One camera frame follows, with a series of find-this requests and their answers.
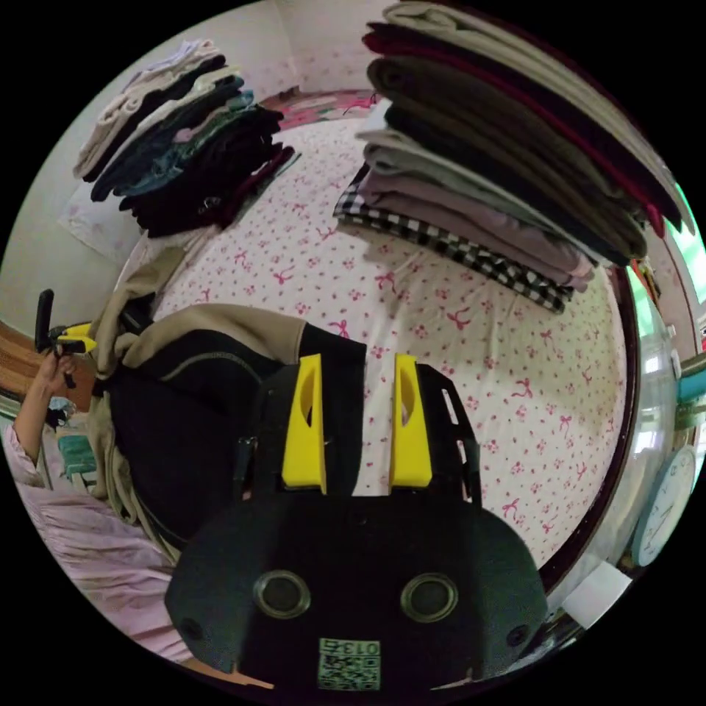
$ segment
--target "checkered cloth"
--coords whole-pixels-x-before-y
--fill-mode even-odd
[[[333,211],[341,223],[373,228],[422,245],[455,263],[484,274],[545,309],[561,314],[571,301],[574,289],[561,287],[518,263],[453,235],[447,230],[379,208],[370,208],[358,193],[366,175],[361,169],[341,194]]]

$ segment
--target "folded clothes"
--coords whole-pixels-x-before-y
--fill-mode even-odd
[[[179,130],[174,136],[174,144],[186,144],[191,142],[197,135],[203,133],[204,130],[211,129],[214,120],[217,119],[219,115],[232,111],[239,112],[245,110],[252,105],[254,98],[254,93],[251,90],[242,90],[239,96],[231,98],[225,105],[221,105],[219,108],[213,110],[208,114],[206,119],[196,127],[185,127],[183,130]]]
[[[341,222],[373,228],[427,247],[556,313],[562,313],[573,298],[573,289],[556,286],[529,268],[469,243],[456,234],[398,213],[370,208],[358,193],[360,182],[367,173],[368,166],[365,165],[341,194],[333,212]]]
[[[539,188],[532,178],[518,174],[508,163],[503,163],[490,156],[486,151],[477,149],[455,135],[439,130],[435,125],[421,120],[396,105],[387,112],[388,123],[400,132],[409,135],[432,152],[437,152],[449,160],[459,162],[472,171],[480,172],[492,182],[500,185],[507,192],[517,195],[523,202],[531,204],[539,213],[544,213],[552,221],[561,225],[576,239],[585,243],[591,250],[603,258],[621,267],[630,262],[630,257],[613,248],[596,233],[564,207],[557,197],[552,198]]]
[[[530,151],[542,156],[587,195],[602,197],[621,211],[640,208],[582,149],[504,91],[466,71],[424,57],[394,57],[392,61],[399,62],[403,69],[412,65],[413,70],[429,79],[439,79],[444,87],[461,93],[464,112],[474,110],[486,115],[492,124],[505,134],[520,138]]]
[[[505,114],[492,100],[481,104],[476,95],[467,93],[473,87],[472,82],[469,86],[465,81],[467,74],[429,60],[389,57],[373,61],[368,77],[393,102],[392,110],[400,106],[531,184],[554,208],[564,210],[584,226],[583,232],[590,234],[586,242],[595,249],[603,240],[628,259],[645,255],[646,241],[635,221],[609,199],[599,204],[589,201],[569,182],[566,173],[557,171],[556,160],[535,153],[522,136],[504,129]],[[406,132],[389,115],[388,122]]]
[[[183,70],[184,66],[191,64],[194,60],[212,57],[220,54],[218,48],[211,39],[195,39],[193,41],[182,41],[179,48],[166,59],[156,61],[138,71],[128,82],[122,93],[139,89],[145,84],[152,83],[165,74],[175,74]]]
[[[157,157],[149,170],[134,184],[117,186],[114,191],[117,196],[139,196],[166,186],[185,170],[189,160],[196,155],[205,144],[219,131],[231,123],[241,119],[249,110],[253,101],[251,90],[244,91],[241,96],[229,101],[229,107],[216,115],[209,124],[197,132],[187,143],[172,143],[164,154]]]
[[[474,184],[470,179],[465,179],[457,172],[437,162],[401,149],[383,147],[372,143],[367,144],[363,148],[363,156],[371,172],[380,174],[383,177],[409,177],[435,184],[450,193],[476,199],[476,201],[507,213],[525,224],[536,226],[545,231],[551,231],[546,222],[536,218],[520,204],[504,198],[501,194]]]
[[[392,104],[387,99],[382,99],[379,105],[386,113],[390,112],[389,106]],[[497,195],[499,198],[504,199],[505,201],[514,204],[517,208],[529,213],[534,219],[535,224],[542,230],[555,233],[559,237],[565,238],[569,243],[572,243],[579,250],[581,250],[594,265],[600,264],[610,266],[613,264],[607,257],[603,257],[600,253],[594,251],[591,247],[583,243],[579,238],[576,238],[571,233],[571,230],[567,230],[565,226],[551,218],[546,211],[538,210],[529,202],[520,198],[518,194],[504,189],[496,182],[493,182],[486,176],[479,174],[478,171],[474,171],[467,165],[459,164],[458,161],[454,161],[454,159],[457,159],[455,155],[452,155],[451,158],[449,158],[445,154],[441,154],[439,151],[427,149],[419,142],[413,140],[409,135],[391,128],[384,117],[381,121],[366,121],[363,125],[363,129],[356,133],[356,138],[359,140],[364,140],[369,145],[403,151],[406,154],[419,157],[427,162],[432,162],[463,179],[467,179],[469,182],[480,186],[482,189]]]
[[[568,278],[571,277],[585,278],[593,270],[588,258],[565,240],[553,238],[537,228],[523,225],[507,213],[494,210],[482,202],[460,196],[419,179],[408,176],[382,176],[371,170],[360,183],[360,195],[368,206],[379,206],[405,215],[412,214],[406,210],[398,210],[394,205],[398,204],[401,208],[403,203],[418,202],[419,208],[415,208],[415,211],[417,213],[420,209],[427,211],[429,218],[423,218],[427,223],[446,228],[477,245],[486,246],[503,254],[501,249],[493,246],[493,242],[488,240],[486,234],[489,234],[492,238],[517,249],[532,261],[523,262],[520,255],[507,253],[508,257],[512,257],[520,264],[541,271],[534,266],[534,261],[538,261],[541,265],[546,264],[552,270],[559,271],[559,277],[566,281],[560,281],[549,274],[547,276],[561,285],[567,284]],[[437,213],[445,218],[445,212],[455,214],[457,220],[467,221],[468,225],[464,227],[464,231],[432,220]],[[476,231],[479,232],[482,240],[475,240],[471,235]],[[581,283],[570,284],[570,286],[581,290]]]
[[[198,125],[216,107],[240,95],[243,80],[214,87],[197,100],[182,107],[169,118],[155,124],[139,139],[132,141],[106,167],[91,191],[94,201],[104,201],[115,186],[128,185],[139,179],[154,159],[164,154],[174,141],[175,134],[185,127]]]
[[[214,211],[214,222],[221,228],[227,228],[249,199],[262,193],[272,179],[279,176],[286,167],[291,166],[293,157],[295,157],[293,147],[284,147],[277,152],[267,164],[253,172],[229,196],[221,200]]]
[[[439,230],[453,233],[461,240],[494,252],[519,265],[524,265],[559,286],[572,287],[578,291],[586,289],[588,284],[586,279],[573,277],[566,271],[552,267],[520,246],[498,238],[494,232],[479,227],[477,223],[469,220],[458,211],[410,197],[404,193],[379,194],[368,200],[364,183],[360,185],[358,193],[363,197],[366,206],[396,213],[408,220],[420,221],[434,228],[439,228]]]
[[[223,55],[199,59],[187,64],[184,71],[163,75],[161,80],[141,86],[142,90],[117,96],[103,110],[91,136],[81,148],[74,166],[74,176],[95,182],[144,118],[165,102],[185,96],[199,76],[221,68],[225,62]]]
[[[535,84],[563,97],[609,132],[646,167],[677,207],[681,218],[689,224],[689,229],[693,228],[691,215],[673,176],[645,137],[616,106],[560,61],[511,32],[474,17],[471,12],[430,2],[406,1],[388,7],[383,15],[391,24],[417,29],[448,44],[505,64]]]
[[[423,57],[452,65],[525,105],[585,152],[631,195],[645,210],[658,234],[663,233],[662,214],[670,222],[681,224],[674,200],[647,167],[636,160],[619,140],[562,96],[519,71],[414,29],[380,23],[371,23],[370,27],[374,32],[366,35],[363,42],[371,51],[385,56]]]
[[[141,123],[136,131],[137,135],[146,132],[154,125],[162,123],[170,115],[178,113],[184,106],[200,99],[202,96],[215,90],[218,86],[225,84],[237,84],[241,88],[244,84],[243,78],[232,66],[224,66],[217,71],[212,71],[209,74],[199,77],[193,84],[191,90],[178,101],[167,101],[148,115]]]
[[[150,238],[217,223],[217,209],[224,200],[281,151],[282,145],[273,145],[271,136],[257,142],[232,143],[229,149],[207,150],[172,183],[144,196],[130,196],[120,208],[132,209]]]
[[[628,113],[628,111],[621,105],[620,101],[615,96],[612,96],[610,93],[608,93],[605,86],[601,86],[582,66],[577,64],[571,57],[566,56],[566,54],[559,51],[551,44],[547,44],[546,42],[544,42],[540,38],[535,37],[534,35],[530,34],[523,27],[519,27],[519,26],[510,24],[508,22],[505,22],[504,20],[502,20],[499,17],[492,17],[490,15],[486,15],[484,12],[478,10],[477,7],[464,8],[464,7],[462,7],[462,4],[460,2],[454,1],[454,0],[434,0],[434,2],[435,2],[435,4],[439,4],[439,5],[448,5],[449,7],[456,9],[456,10],[461,10],[462,12],[467,12],[467,13],[470,12],[477,19],[483,20],[487,24],[493,24],[496,27],[514,35],[516,38],[520,38],[526,42],[529,42],[530,44],[534,45],[540,51],[543,51],[545,54],[548,54],[550,57],[555,58],[556,61],[562,63],[566,68],[573,71],[577,76],[580,76],[594,90],[598,91],[598,93],[600,93],[604,98],[606,98],[611,103],[613,103],[613,105],[615,105],[615,107],[618,108],[618,110],[620,110],[625,115],[625,117],[630,120],[632,125],[636,129],[640,130],[638,122]]]

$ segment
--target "clock face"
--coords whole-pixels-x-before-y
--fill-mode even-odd
[[[690,446],[680,449],[657,481],[652,503],[645,508],[635,536],[633,556],[640,566],[654,561],[684,512],[691,495],[696,457]]]

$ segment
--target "wall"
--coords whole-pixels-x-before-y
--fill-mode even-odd
[[[374,58],[360,41],[391,0],[276,0],[299,70],[302,92],[370,88]]]
[[[102,108],[139,66],[168,56],[184,38],[199,37],[213,39],[260,98],[297,83],[282,19],[270,0],[186,29],[126,68],[69,126],[27,193],[0,268],[0,321],[33,336],[37,297],[46,288],[56,294],[54,324],[90,320],[99,312],[120,267],[57,223],[78,186],[71,169]]]

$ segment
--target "window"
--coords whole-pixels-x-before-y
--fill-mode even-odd
[[[627,276],[632,285],[632,294],[635,297],[635,311],[638,315],[638,332],[640,338],[645,338],[655,332],[655,324],[652,317],[652,300],[649,298],[647,290],[638,279],[638,276],[627,268]]]
[[[653,449],[657,443],[657,433],[656,432],[639,432],[638,438],[635,441],[635,448],[633,449],[633,455],[637,456],[641,454],[645,449]]]
[[[686,203],[684,192],[678,184],[677,189],[679,189],[679,193],[682,195],[684,202]],[[687,208],[693,218],[693,213],[691,212],[691,208],[688,203]],[[693,287],[696,289],[696,299],[700,304],[703,304],[706,302],[706,249],[704,248],[704,241],[702,240],[696,220],[694,220],[694,225],[696,226],[696,233],[692,235],[687,230],[685,225],[682,225],[681,231],[677,231],[671,223],[667,223],[669,232],[674,238],[674,242],[676,242],[682,257],[686,262],[686,268],[689,270]]]
[[[652,356],[645,361],[645,372],[646,373],[656,373],[660,369],[660,357],[658,355]]]

